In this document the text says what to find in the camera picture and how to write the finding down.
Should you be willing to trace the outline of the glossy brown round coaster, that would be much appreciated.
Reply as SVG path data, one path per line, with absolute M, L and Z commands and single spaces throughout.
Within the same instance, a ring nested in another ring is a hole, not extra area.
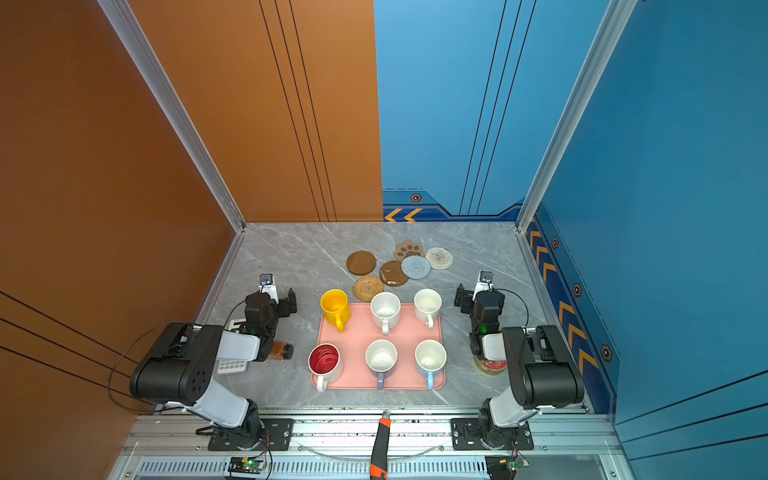
M 409 277 L 402 270 L 402 263 L 397 260 L 384 263 L 379 270 L 381 282 L 389 287 L 399 287 L 404 285 Z

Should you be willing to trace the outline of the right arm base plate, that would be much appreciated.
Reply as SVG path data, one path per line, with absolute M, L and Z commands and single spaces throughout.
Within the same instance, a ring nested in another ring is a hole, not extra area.
M 528 424 L 502 428 L 477 418 L 452 418 L 450 429 L 453 449 L 457 451 L 532 451 L 535 448 Z

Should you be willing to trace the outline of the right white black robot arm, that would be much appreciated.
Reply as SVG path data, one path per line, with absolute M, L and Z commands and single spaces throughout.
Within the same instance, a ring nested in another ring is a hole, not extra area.
M 508 387 L 486 399 L 476 419 L 451 421 L 456 450 L 531 450 L 529 421 L 583 401 L 585 387 L 558 327 L 502 327 L 505 293 L 456 289 L 454 305 L 471 320 L 470 349 L 480 362 L 506 365 Z

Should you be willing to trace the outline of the light blue woven coaster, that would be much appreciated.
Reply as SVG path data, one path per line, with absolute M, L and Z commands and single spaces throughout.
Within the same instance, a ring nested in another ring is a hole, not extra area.
M 430 274 L 432 267 L 426 258 L 412 255 L 406 257 L 401 262 L 401 269 L 403 274 L 409 279 L 420 280 L 426 278 Z

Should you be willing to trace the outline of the dark brown round coaster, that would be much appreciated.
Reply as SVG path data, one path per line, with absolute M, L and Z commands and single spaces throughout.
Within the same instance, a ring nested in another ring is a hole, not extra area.
M 359 250 L 352 253 L 346 260 L 347 270 L 356 276 L 370 274 L 377 265 L 376 257 L 368 251 Z

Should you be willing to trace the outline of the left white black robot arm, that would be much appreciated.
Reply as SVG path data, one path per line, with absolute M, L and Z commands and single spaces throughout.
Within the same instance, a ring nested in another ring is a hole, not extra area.
M 208 449 L 278 450 L 287 448 L 290 420 L 274 426 L 260 418 L 255 401 L 239 396 L 213 378 L 217 364 L 225 360 L 247 364 L 268 359 L 289 360 L 294 347 L 275 340 L 278 322 L 298 311 L 290 289 L 277 298 L 265 291 L 245 299 L 245 319 L 234 331 L 221 325 L 194 326 L 170 322 L 134 370 L 129 389 L 138 400 L 171 404 L 206 420 L 196 434 L 209 439 Z

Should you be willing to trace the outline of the multicolour woven round coaster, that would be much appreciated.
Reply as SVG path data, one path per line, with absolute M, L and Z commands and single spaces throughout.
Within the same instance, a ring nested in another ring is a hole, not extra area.
M 425 258 L 432 269 L 446 270 L 454 263 L 454 255 L 443 247 L 430 248 L 425 253 Z

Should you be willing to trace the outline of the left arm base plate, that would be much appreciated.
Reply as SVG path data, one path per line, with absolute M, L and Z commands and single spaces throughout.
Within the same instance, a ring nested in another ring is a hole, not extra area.
M 197 434 L 209 438 L 210 451 L 287 451 L 293 434 L 294 420 L 267 418 L 255 424 L 246 422 L 238 428 L 208 426 L 198 429 Z

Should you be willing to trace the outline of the yellow mug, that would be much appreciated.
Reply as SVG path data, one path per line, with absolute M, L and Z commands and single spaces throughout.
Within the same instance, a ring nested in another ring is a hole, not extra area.
M 343 333 L 351 318 L 351 309 L 347 294 L 340 289 L 325 292 L 320 300 L 324 318 Z

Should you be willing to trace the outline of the cork paw print coaster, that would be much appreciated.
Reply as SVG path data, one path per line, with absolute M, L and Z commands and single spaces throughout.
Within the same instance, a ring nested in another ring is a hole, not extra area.
M 393 257 L 397 261 L 402 261 L 410 256 L 424 256 L 423 246 L 412 240 L 406 240 L 395 246 Z

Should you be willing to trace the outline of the woven rattan round coaster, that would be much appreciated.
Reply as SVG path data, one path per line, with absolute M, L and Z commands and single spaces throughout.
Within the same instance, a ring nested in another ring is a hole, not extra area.
M 384 289 L 385 285 L 378 277 L 364 276 L 354 283 L 353 294 L 361 302 L 371 302 Z

